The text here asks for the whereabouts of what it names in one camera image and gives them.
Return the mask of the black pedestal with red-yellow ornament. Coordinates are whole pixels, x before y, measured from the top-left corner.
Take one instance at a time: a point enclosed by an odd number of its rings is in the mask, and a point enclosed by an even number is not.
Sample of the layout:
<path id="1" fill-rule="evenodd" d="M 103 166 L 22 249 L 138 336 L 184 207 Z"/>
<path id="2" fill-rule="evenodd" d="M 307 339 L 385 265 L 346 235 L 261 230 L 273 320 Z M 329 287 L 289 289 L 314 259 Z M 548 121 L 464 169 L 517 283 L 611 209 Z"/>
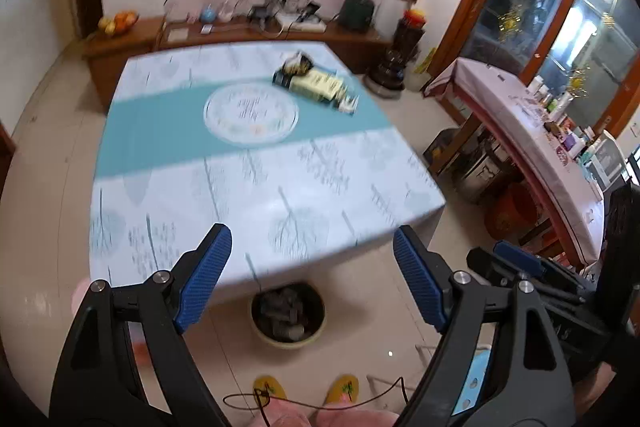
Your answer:
<path id="1" fill-rule="evenodd" d="M 392 49 L 397 55 L 399 64 L 406 67 L 418 53 L 419 42 L 424 35 L 426 16 L 418 9 L 405 10 L 398 20 L 394 33 Z"/>

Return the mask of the yellow slipper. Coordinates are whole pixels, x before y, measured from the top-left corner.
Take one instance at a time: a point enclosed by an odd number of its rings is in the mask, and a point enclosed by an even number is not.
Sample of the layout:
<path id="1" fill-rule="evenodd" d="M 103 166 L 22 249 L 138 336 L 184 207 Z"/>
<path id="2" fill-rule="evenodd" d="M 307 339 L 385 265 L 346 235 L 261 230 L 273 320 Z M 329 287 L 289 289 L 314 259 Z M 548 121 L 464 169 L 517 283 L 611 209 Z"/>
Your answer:
<path id="1" fill-rule="evenodd" d="M 344 374 L 338 376 L 334 383 L 329 387 L 324 405 L 340 405 L 348 407 L 358 402 L 359 381 L 355 375 Z"/>
<path id="2" fill-rule="evenodd" d="M 266 407 L 273 401 L 285 400 L 286 393 L 273 376 L 264 375 L 254 380 L 253 397 L 258 407 Z"/>

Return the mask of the leaf-print teal tablecloth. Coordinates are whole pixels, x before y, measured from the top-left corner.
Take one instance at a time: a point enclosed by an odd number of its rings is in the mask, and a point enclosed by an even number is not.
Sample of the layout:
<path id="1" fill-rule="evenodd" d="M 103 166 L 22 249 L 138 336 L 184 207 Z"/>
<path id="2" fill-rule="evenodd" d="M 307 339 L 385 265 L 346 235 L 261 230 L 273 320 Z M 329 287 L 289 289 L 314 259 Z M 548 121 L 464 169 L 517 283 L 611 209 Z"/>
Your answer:
<path id="1" fill-rule="evenodd" d="M 306 53 L 359 98 L 354 115 L 272 83 Z M 263 82 L 294 98 L 279 143 L 232 145 L 203 121 L 230 84 Z M 445 199 L 422 160 L 346 65 L 318 42 L 194 46 L 129 60 L 105 121 L 94 172 L 90 273 L 113 286 L 169 270 L 216 223 L 232 253 L 213 293 L 250 295 L 337 265 L 412 225 L 429 241 Z"/>

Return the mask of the yellow rimmed trash bin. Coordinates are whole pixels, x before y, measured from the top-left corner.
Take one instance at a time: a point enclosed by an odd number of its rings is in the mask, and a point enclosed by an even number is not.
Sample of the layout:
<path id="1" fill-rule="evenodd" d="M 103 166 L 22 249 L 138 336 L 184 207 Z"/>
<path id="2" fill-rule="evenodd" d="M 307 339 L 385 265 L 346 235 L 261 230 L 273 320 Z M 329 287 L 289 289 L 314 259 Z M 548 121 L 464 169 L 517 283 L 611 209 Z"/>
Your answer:
<path id="1" fill-rule="evenodd" d="M 248 305 L 254 333 L 267 345 L 297 350 L 317 340 L 326 327 L 326 305 L 317 288 L 297 282 L 256 294 Z"/>

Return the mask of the left yellow slipper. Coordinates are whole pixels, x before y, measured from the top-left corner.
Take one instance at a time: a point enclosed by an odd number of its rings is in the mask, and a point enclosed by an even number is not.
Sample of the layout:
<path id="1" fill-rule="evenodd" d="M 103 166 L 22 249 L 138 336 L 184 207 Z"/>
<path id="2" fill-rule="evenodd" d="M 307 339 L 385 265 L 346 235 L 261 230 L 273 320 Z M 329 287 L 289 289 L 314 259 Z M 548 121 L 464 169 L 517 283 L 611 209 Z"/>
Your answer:
<path id="1" fill-rule="evenodd" d="M 285 400 L 286 393 L 273 376 L 264 375 L 254 380 L 253 397 L 258 407 L 266 407 L 273 401 Z"/>

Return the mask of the right yellow slipper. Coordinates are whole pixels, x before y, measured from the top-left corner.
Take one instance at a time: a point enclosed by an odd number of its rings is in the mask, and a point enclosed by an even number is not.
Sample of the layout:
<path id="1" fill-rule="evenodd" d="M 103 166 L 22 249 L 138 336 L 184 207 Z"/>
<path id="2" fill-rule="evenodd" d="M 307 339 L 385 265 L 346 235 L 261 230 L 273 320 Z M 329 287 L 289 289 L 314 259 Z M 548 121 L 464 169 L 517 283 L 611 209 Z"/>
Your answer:
<path id="1" fill-rule="evenodd" d="M 340 405 L 348 407 L 358 402 L 359 381 L 355 375 L 344 374 L 338 376 L 334 383 L 329 387 L 324 405 Z"/>

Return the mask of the wooden TV cabinet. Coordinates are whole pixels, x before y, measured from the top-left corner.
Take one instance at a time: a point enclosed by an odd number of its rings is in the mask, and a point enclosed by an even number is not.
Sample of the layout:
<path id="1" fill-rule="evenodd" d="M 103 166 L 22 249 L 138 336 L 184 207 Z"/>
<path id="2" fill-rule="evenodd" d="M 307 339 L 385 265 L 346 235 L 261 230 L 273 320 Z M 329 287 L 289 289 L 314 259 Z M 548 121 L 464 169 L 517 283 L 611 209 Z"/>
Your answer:
<path id="1" fill-rule="evenodd" d="M 213 24 L 208 34 L 202 33 L 200 23 L 171 23 L 165 17 L 142 18 L 120 36 L 109 37 L 97 31 L 85 41 L 82 58 L 88 63 L 91 79 L 104 107 L 111 105 L 119 76 L 131 58 L 156 51 L 262 41 L 322 42 L 354 74 L 367 72 L 373 61 L 390 46 L 375 29 L 351 31 L 338 23 L 329 22 L 323 32 L 280 30 L 273 22 L 262 31 L 244 16 L 230 23 Z"/>

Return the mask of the dark green snack packet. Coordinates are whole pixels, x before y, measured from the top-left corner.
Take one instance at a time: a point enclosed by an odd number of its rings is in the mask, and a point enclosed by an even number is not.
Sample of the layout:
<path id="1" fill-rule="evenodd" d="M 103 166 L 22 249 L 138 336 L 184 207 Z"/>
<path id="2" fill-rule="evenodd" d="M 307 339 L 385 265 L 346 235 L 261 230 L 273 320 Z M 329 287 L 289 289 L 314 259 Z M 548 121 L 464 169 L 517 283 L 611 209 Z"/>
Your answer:
<path id="1" fill-rule="evenodd" d="M 336 96 L 332 102 L 331 106 L 337 110 L 337 112 L 354 115 L 356 113 L 358 107 L 359 98 L 356 95 L 341 95 Z"/>

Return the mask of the bowl of oranges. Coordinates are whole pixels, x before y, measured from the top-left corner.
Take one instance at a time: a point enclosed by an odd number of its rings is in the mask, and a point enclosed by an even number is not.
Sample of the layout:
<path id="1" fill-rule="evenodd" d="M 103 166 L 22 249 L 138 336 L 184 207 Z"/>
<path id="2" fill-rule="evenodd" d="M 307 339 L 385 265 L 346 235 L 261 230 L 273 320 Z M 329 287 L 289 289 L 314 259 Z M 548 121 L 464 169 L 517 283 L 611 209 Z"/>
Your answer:
<path id="1" fill-rule="evenodd" d="M 137 12 L 125 11 L 115 14 L 113 17 L 104 16 L 99 20 L 98 29 L 107 37 L 125 35 L 139 19 Z"/>

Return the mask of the yellow-green flat box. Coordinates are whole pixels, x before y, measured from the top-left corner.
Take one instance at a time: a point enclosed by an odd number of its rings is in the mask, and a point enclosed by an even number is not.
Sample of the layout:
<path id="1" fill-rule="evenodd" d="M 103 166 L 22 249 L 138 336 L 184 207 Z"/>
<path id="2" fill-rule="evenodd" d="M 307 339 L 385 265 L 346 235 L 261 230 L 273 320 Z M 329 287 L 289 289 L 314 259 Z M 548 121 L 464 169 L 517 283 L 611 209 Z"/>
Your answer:
<path id="1" fill-rule="evenodd" d="M 345 81 L 316 68 L 309 69 L 305 75 L 293 76 L 288 90 L 323 104 L 340 106 L 350 102 Z"/>

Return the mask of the round white table mat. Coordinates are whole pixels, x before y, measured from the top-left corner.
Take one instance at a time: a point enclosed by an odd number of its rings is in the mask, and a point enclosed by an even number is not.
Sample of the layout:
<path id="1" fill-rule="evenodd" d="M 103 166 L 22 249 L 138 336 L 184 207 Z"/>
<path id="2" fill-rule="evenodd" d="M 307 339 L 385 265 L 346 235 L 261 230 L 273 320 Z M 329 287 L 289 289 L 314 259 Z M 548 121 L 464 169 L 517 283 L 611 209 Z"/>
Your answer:
<path id="1" fill-rule="evenodd" d="M 263 82 L 219 88 L 203 109 L 208 131 L 232 145 L 279 143 L 295 130 L 298 115 L 291 95 Z"/>

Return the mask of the black and white snack bag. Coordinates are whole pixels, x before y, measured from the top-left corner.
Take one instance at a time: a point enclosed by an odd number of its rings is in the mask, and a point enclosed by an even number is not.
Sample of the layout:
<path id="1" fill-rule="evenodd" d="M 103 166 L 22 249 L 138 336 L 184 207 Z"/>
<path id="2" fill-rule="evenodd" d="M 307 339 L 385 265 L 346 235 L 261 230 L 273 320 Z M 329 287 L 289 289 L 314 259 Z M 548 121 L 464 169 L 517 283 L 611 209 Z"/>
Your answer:
<path id="1" fill-rule="evenodd" d="M 294 77 L 303 77 L 314 68 L 314 62 L 304 52 L 288 57 L 281 68 L 273 74 L 272 83 L 288 89 Z"/>

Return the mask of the pink-covered side table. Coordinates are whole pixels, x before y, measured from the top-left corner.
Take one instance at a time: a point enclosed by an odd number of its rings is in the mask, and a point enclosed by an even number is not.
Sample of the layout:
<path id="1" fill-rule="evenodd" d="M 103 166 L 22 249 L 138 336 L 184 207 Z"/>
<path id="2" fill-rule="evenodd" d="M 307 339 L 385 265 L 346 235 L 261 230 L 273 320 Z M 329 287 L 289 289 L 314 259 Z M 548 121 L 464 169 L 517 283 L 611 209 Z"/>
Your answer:
<path id="1" fill-rule="evenodd" d="M 599 187 L 544 129 L 547 112 L 518 77 L 485 63 L 457 58 L 424 90 L 455 95 L 518 165 L 544 205 L 568 260 L 575 267 L 600 257 L 604 202 Z"/>

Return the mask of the dark green speaker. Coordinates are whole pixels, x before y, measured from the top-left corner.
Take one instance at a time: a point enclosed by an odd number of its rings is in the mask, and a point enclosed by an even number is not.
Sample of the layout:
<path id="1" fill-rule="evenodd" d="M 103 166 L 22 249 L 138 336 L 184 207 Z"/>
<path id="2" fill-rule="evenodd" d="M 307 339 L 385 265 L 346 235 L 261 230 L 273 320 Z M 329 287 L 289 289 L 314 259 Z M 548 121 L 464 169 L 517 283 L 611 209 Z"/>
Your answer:
<path id="1" fill-rule="evenodd" d="M 337 23 L 350 31 L 366 32 L 371 26 L 374 10 L 372 0 L 344 0 Z"/>

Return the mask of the blue round ornament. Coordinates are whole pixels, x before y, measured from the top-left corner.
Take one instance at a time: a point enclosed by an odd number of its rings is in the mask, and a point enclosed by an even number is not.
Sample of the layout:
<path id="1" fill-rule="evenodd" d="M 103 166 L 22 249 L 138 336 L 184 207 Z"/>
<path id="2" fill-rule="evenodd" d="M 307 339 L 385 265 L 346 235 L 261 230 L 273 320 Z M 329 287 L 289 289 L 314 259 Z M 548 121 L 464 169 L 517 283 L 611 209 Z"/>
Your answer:
<path id="1" fill-rule="evenodd" d="M 204 25 L 210 25 L 216 20 L 216 17 L 216 10 L 211 5 L 206 5 L 201 10 L 200 22 Z"/>

